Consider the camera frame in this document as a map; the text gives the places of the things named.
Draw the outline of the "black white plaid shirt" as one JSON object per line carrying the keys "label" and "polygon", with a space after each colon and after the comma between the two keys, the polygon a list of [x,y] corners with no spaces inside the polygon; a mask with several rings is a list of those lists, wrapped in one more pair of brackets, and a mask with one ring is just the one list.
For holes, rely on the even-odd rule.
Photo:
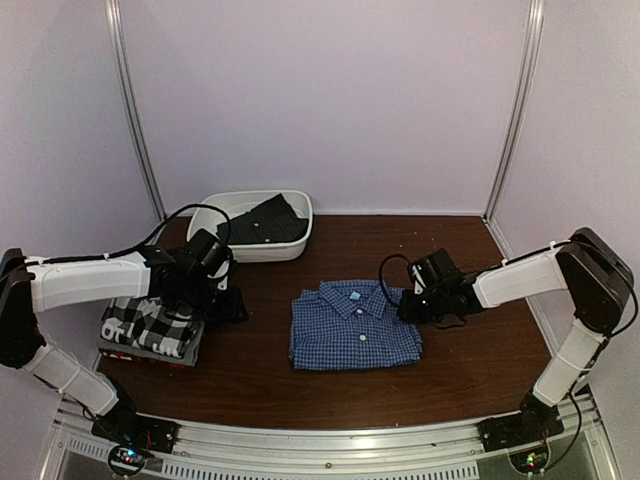
{"label": "black white plaid shirt", "polygon": [[160,298],[116,298],[106,307],[100,338],[108,345],[183,360],[200,343],[204,321],[184,303]]}

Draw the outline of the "blue checked long sleeve shirt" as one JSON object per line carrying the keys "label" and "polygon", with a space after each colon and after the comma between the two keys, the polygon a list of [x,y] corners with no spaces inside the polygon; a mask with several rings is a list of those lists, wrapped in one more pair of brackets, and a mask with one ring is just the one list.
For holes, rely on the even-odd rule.
{"label": "blue checked long sleeve shirt", "polygon": [[415,364],[423,343],[401,321],[402,290],[377,280],[323,281],[291,303],[289,360],[297,370],[371,370]]}

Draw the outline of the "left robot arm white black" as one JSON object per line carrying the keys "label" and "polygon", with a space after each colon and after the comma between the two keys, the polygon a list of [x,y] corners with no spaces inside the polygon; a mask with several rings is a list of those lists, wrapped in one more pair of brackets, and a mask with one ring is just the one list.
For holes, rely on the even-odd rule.
{"label": "left robot arm white black", "polygon": [[182,360],[205,327],[247,320],[240,289],[228,283],[234,266],[232,250],[204,229],[170,251],[141,243],[113,254],[27,258],[9,249],[1,262],[1,363],[72,397],[95,424],[133,444],[144,433],[133,401],[46,339],[37,313],[106,300],[103,340]]}

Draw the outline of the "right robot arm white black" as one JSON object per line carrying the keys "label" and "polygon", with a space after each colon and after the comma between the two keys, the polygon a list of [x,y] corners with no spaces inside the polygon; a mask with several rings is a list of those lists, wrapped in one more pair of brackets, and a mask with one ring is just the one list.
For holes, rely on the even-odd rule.
{"label": "right robot arm white black", "polygon": [[412,261],[413,286],[397,303],[400,320],[435,324],[447,316],[460,321],[516,300],[565,291],[574,306],[569,333],[520,405],[512,430],[530,442],[549,428],[556,407],[589,370],[615,336],[625,331],[622,315],[639,305],[628,265],[592,229],[505,259],[486,270],[465,273],[439,249]]}

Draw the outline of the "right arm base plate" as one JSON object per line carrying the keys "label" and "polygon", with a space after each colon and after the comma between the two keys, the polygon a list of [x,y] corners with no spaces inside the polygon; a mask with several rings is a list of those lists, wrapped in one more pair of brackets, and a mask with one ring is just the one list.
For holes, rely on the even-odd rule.
{"label": "right arm base plate", "polygon": [[477,428],[485,452],[542,442],[549,436],[564,432],[564,425],[558,413],[547,415],[519,412],[491,417],[479,422]]}

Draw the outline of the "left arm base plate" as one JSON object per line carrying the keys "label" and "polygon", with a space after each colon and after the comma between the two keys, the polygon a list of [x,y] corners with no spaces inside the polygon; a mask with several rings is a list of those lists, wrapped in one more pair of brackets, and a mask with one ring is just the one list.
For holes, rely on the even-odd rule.
{"label": "left arm base plate", "polygon": [[139,450],[171,454],[178,430],[179,425],[176,422],[136,415],[133,423],[124,430],[104,418],[98,418],[93,423],[91,433]]}

